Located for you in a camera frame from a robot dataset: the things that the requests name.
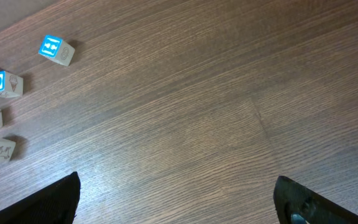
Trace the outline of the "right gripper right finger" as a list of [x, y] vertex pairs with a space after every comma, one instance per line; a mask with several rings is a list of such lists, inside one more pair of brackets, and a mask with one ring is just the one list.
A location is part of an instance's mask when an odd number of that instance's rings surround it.
[[273, 201], [280, 224], [358, 224], [358, 215], [280, 175]]

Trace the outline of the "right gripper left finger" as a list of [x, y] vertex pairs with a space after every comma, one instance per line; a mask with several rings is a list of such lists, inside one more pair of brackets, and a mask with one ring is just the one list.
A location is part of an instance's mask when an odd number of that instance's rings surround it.
[[0, 224], [72, 224], [80, 201], [77, 172], [0, 211]]

